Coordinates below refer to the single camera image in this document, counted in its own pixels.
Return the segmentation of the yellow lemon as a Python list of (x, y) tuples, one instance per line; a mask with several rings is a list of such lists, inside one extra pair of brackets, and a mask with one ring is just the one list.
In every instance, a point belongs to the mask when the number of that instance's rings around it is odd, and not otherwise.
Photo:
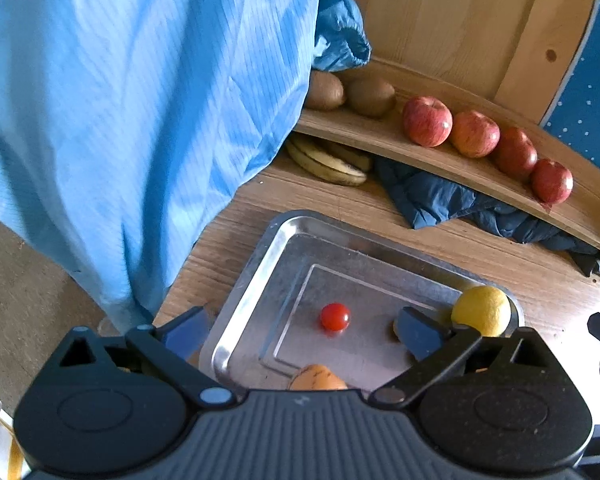
[(512, 310), (501, 289), (489, 285), (465, 290), (452, 307), (451, 320), (478, 330), (482, 336), (498, 337), (505, 332)]

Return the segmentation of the red cherry tomato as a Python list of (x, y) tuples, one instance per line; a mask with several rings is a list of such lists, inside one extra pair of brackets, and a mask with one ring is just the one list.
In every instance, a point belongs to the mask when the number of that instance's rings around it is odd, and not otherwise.
[(351, 311), (344, 304), (333, 302), (326, 304), (320, 313), (320, 323), (324, 330), (339, 333), (345, 330), (351, 322)]

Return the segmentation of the small striped pepino melon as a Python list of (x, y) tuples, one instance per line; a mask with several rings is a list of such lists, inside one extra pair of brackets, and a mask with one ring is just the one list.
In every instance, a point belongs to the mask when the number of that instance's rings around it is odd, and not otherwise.
[(320, 391), (346, 390), (348, 385), (327, 366), (310, 364), (303, 367), (291, 378), (289, 390)]

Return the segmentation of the brown longan fruit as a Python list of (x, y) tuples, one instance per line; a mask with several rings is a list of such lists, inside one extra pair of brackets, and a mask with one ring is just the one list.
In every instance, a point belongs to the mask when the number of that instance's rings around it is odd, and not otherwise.
[(398, 326), (398, 320), (394, 320), (392, 322), (392, 330), (394, 333), (394, 336), (396, 336), (397, 340), (402, 340), (401, 336), (400, 336), (400, 330), (399, 330), (399, 326)]

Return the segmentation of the metal tray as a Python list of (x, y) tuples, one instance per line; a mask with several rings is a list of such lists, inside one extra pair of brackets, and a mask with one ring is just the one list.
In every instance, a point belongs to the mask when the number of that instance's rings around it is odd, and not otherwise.
[[(370, 392), (415, 360), (392, 322), (414, 307), (439, 323), (484, 278), (411, 247), (309, 210), (279, 214), (264, 231), (201, 348), (199, 367), (234, 391), (286, 388), (322, 364)], [(344, 304), (349, 326), (324, 330), (321, 310)]]

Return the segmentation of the dark blue cloth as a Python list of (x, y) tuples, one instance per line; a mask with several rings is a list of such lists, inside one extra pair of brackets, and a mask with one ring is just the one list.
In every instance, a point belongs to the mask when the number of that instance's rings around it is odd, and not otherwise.
[(552, 252), (568, 252), (584, 275), (600, 275), (600, 250), (528, 212), (392, 159), (378, 157), (375, 172), (414, 230), (465, 219), (483, 231), (519, 244), (540, 244)]

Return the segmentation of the dark red apple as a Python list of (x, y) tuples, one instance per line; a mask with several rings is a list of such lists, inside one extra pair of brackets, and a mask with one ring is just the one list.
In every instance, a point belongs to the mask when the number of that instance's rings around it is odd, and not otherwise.
[(542, 158), (533, 168), (530, 184), (532, 193), (540, 203), (556, 205), (570, 196), (574, 180), (567, 167), (556, 160)]
[(495, 167), (503, 174), (518, 182), (527, 182), (539, 156), (524, 130), (508, 127), (501, 131), (491, 158)]

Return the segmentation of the bananas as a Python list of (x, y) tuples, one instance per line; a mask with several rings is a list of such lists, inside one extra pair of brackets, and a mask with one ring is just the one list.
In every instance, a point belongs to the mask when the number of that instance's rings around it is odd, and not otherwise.
[(322, 144), (294, 133), (285, 141), (289, 157), (303, 170), (329, 183), (358, 186), (367, 180), (367, 172), (327, 151)]

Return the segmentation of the blue dotted fabric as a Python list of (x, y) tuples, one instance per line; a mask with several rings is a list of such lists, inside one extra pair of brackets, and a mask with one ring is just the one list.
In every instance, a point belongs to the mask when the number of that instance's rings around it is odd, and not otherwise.
[(541, 126), (600, 168), (600, 0)]

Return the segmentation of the pale red apple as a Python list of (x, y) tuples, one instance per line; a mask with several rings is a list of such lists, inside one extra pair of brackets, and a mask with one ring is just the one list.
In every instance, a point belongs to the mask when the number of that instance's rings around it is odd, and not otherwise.
[(500, 137), (494, 120), (476, 110), (464, 110), (454, 116), (449, 140), (463, 156), (483, 158), (496, 148)]
[(432, 96), (414, 96), (402, 110), (406, 136), (424, 148), (436, 148), (449, 137), (453, 115), (444, 103)]

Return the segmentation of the light blue garment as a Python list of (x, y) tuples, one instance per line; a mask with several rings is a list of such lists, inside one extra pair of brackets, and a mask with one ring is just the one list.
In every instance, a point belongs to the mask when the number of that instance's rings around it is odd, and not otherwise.
[(0, 221), (148, 323), (311, 70), (369, 60), (355, 0), (0, 0)]

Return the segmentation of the right kiwi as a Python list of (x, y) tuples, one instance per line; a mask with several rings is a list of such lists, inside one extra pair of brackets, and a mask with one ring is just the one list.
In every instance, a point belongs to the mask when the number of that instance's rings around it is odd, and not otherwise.
[(379, 77), (352, 80), (346, 88), (351, 110), (369, 118), (381, 118), (396, 106), (396, 89)]

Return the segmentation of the kiwi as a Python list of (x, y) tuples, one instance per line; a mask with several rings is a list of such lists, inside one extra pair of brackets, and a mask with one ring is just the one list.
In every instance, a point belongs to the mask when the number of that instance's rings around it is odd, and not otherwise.
[(309, 91), (303, 106), (309, 110), (328, 112), (346, 102), (346, 94), (340, 79), (329, 72), (311, 70)]
[(352, 80), (346, 88), (351, 110), (369, 118), (381, 118), (396, 106), (396, 89), (379, 77)]

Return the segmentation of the left kiwi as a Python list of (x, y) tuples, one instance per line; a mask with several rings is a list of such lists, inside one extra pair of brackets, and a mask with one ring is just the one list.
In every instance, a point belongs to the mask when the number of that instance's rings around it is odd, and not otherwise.
[(309, 110), (328, 112), (346, 102), (346, 94), (340, 79), (329, 72), (311, 70), (309, 91), (303, 106)]

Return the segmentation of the curved wooden shelf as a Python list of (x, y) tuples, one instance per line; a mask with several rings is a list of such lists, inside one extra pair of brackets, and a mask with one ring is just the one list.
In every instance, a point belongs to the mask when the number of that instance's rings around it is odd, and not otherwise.
[(348, 108), (305, 110), (302, 133), (406, 162), (527, 211), (600, 250), (600, 170), (541, 127), (582, 44), (595, 0), (355, 0), (370, 62), (344, 80), (375, 76), (396, 97), (434, 96), (453, 112), (476, 110), (528, 134), (543, 157), (573, 174), (565, 203), (540, 204), (521, 183), (452, 146), (423, 148), (403, 135), (399, 112), (380, 119)]

